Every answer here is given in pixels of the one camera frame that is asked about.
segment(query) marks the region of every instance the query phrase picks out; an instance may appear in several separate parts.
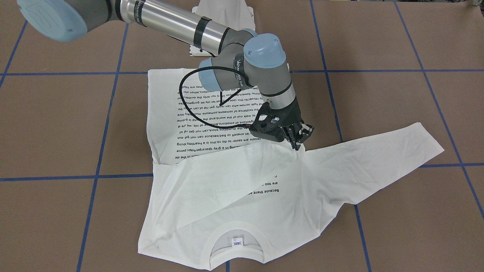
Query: black cable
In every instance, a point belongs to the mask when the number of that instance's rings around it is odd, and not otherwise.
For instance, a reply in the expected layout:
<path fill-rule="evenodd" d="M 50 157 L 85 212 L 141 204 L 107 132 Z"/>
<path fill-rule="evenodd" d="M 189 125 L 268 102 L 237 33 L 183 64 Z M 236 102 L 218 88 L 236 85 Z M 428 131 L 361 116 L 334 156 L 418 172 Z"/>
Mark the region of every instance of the black cable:
<path fill-rule="evenodd" d="M 201 72 L 201 71 L 206 71 L 206 70 L 224 70 L 224 71 L 229 71 L 229 72 L 233 72 L 233 73 L 236 73 L 236 74 L 239 74 L 241 75 L 244 80 L 245 80 L 245 83 L 247 86 L 249 87 L 253 87 L 249 84 L 249 78 L 247 77 L 246 74 L 240 72 L 240 71 L 237 71 L 235 69 L 232 69 L 232 68 L 228 68 L 228 67 L 223 67 L 223 66 L 207 66 L 207 67 L 202 67 L 202 68 L 198 68 L 198 69 L 195 69 L 191 72 L 189 72 L 188 74 L 186 74 L 182 79 L 181 79 L 181 82 L 180 82 L 180 88 L 179 88 L 179 93 L 180 93 L 180 98 L 182 99 L 181 101 L 183 102 L 183 105 L 185 106 L 186 110 L 188 111 L 188 113 L 190 113 L 190 115 L 197 119 L 198 121 L 204 123 L 205 125 L 207 126 L 211 126 L 211 127 L 214 127 L 214 128 L 218 128 L 218 129 L 230 129 L 230 128 L 236 128 L 236 127 L 243 127 L 243 128 L 249 128 L 251 126 L 251 124 L 236 124 L 236 125 L 232 125 L 232 126 L 217 126 L 217 125 L 214 125 L 214 124 L 210 124 L 204 120 L 202 120 L 201 118 L 199 118 L 197 115 L 195 115 L 195 113 L 192 112 L 192 110 L 188 107 L 186 101 L 185 101 L 185 98 L 183 97 L 183 84 L 185 83 L 186 79 L 193 75 L 193 74 L 196 74 L 198 72 Z"/>

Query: light blue joint cover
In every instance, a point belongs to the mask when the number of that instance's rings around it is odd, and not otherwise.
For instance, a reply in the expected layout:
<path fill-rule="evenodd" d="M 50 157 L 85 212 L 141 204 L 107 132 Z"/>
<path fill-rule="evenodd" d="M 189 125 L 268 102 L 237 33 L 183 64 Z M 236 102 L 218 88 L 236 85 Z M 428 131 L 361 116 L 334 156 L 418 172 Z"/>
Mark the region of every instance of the light blue joint cover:
<path fill-rule="evenodd" d="M 27 21 L 52 40 L 70 42 L 88 32 L 84 19 L 64 0 L 17 0 L 17 4 Z"/>
<path fill-rule="evenodd" d="M 200 65 L 198 67 L 202 68 L 209 66 L 212 66 L 212 58 L 203 60 L 202 62 L 200 62 Z M 222 88 L 220 88 L 220 85 L 218 85 L 214 70 L 205 70 L 198 72 L 198 78 L 200 79 L 202 86 L 207 91 L 222 91 Z"/>
<path fill-rule="evenodd" d="M 246 61 L 259 68 L 275 68 L 286 62 L 286 53 L 279 38 L 270 33 L 258 35 L 247 41 L 243 54 Z"/>
<path fill-rule="evenodd" d="M 257 37 L 258 35 L 257 32 L 255 32 L 252 29 L 242 29 L 242 31 L 249 32 L 252 35 L 252 37 Z"/>

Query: folded fabric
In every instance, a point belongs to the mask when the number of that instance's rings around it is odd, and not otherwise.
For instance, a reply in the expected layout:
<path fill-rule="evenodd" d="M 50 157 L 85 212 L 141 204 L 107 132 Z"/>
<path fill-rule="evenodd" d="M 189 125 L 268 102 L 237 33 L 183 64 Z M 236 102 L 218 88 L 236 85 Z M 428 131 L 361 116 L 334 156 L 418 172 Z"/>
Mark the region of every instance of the folded fabric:
<path fill-rule="evenodd" d="M 357 204 L 443 151 L 415 123 L 318 150 L 259 141 L 153 163 L 138 252 L 212 270 L 236 257 L 266 263 L 318 237 Z"/>

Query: shirt label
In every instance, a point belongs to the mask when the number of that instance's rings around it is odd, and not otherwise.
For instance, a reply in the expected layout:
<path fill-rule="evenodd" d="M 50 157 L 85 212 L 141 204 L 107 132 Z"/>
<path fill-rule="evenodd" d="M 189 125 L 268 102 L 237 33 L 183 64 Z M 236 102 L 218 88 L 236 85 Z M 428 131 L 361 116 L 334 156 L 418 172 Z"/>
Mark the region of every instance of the shirt label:
<path fill-rule="evenodd" d="M 232 247 L 243 246 L 243 238 L 233 238 L 232 239 Z"/>

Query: brown surface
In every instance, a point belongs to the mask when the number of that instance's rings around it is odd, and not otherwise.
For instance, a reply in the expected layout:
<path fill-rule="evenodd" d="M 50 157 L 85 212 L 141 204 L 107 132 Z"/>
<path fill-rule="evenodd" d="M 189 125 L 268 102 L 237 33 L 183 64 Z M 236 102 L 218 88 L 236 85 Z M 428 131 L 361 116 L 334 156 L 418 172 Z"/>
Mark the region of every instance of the brown surface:
<path fill-rule="evenodd" d="M 308 244 L 265 265 L 242 258 L 231 260 L 230 271 L 367 271 L 353 205 L 344 205 L 321 236 Z"/>
<path fill-rule="evenodd" d="M 375 272 L 484 267 L 484 222 L 459 167 L 418 169 L 359 209 Z"/>
<path fill-rule="evenodd" d="M 82 272 L 198 271 L 137 253 L 152 178 L 99 180 Z M 225 271 L 225 265 L 213 270 Z"/>
<path fill-rule="evenodd" d="M 428 73 L 464 163 L 484 162 L 484 72 Z"/>
<path fill-rule="evenodd" d="M 92 180 L 0 183 L 0 271 L 75 271 Z"/>
<path fill-rule="evenodd" d="M 24 19 L 14 1 L 0 10 L 0 72 Z M 172 3 L 191 9 L 198 0 Z M 258 32 L 277 34 L 292 70 L 322 70 L 309 0 L 248 0 Z M 328 69 L 420 69 L 392 3 L 314 0 Z M 484 69 L 478 8 L 399 3 L 426 69 Z M 115 72 L 125 25 L 111 22 L 63 44 L 28 25 L 9 73 Z M 204 57 L 136 24 L 121 71 L 193 68 Z M 427 72 L 481 204 L 484 202 L 483 72 Z M 339 142 L 325 73 L 293 73 L 308 149 Z M 146 140 L 146 74 L 119 75 L 100 174 L 151 173 Z M 458 163 L 422 72 L 329 73 L 344 140 L 420 121 L 446 149 L 431 164 Z M 12 76 L 0 88 L 0 271 L 76 271 L 115 75 Z M 81 271 L 193 271 L 139 255 L 137 239 L 151 178 L 100 179 Z M 360 204 L 373 271 L 484 271 L 484 220 L 460 166 L 422 168 Z M 267 265 L 231 261 L 232 271 L 366 271 L 353 206 L 308 245 Z M 225 266 L 217 268 L 223 271 Z"/>

